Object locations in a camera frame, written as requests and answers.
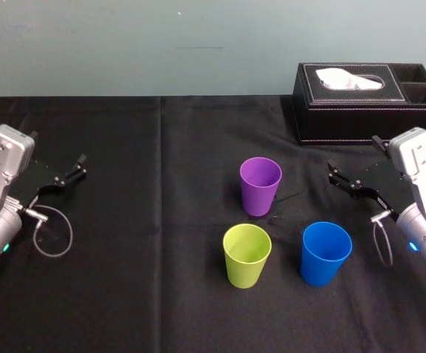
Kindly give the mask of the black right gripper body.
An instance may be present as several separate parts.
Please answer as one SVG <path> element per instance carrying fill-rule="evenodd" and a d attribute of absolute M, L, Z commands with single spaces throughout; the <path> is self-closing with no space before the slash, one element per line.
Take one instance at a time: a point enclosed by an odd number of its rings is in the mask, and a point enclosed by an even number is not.
<path fill-rule="evenodd" d="M 397 221 L 400 214 L 415 202 L 410 184 L 390 159 L 365 167 L 359 180 L 369 198 L 374 199 L 384 210 L 391 211 L 393 221 Z"/>

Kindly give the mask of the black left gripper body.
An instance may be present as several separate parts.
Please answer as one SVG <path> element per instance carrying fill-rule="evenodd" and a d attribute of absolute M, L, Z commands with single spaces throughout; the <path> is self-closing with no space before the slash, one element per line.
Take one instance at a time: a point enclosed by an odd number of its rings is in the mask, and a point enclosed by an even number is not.
<path fill-rule="evenodd" d="M 58 193 L 65 183 L 62 174 L 37 160 L 30 160 L 26 169 L 13 181 L 9 191 L 9 208 L 22 211 L 31 208 L 44 195 Z"/>

